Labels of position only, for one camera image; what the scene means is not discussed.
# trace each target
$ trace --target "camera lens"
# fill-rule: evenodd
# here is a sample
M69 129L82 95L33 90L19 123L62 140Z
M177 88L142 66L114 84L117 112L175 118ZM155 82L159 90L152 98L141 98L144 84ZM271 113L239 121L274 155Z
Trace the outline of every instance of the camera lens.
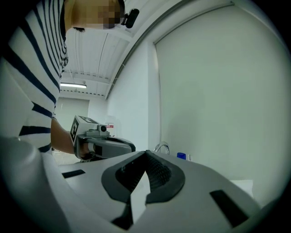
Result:
M101 131L105 132L106 131L106 126L101 126Z

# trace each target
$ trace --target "chrome faucet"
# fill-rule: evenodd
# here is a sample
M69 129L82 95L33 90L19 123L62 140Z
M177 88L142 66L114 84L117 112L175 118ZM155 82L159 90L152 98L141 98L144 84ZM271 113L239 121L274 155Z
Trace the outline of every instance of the chrome faucet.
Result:
M155 148L154 152L159 152L160 148L164 146L166 148L166 154L170 154L169 145L166 142L160 142Z

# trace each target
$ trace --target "blue bottle cap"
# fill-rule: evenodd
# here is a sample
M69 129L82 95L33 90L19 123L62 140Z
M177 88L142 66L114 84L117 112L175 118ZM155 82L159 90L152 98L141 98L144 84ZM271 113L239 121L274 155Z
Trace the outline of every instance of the blue bottle cap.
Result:
M184 153L178 152L177 157L186 160L186 154L184 154Z

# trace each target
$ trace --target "fluorescent light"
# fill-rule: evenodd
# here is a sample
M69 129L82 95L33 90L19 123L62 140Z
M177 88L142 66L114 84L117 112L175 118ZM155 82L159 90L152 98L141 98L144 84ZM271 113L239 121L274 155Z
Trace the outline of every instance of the fluorescent light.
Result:
M61 83L60 86L70 86L70 87L78 87L78 88L87 88L86 85L83 85L83 84L73 84L73 83Z

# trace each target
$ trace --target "person's arm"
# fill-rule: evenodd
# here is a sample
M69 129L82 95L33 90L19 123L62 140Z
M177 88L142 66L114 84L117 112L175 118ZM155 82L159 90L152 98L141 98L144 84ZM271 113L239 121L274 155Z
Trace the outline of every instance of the person's arm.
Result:
M71 141L70 133L64 130L54 118L51 119L50 140L51 146L54 149L65 153L74 154L74 145ZM88 144L85 143L82 145L82 154L85 156L88 153Z

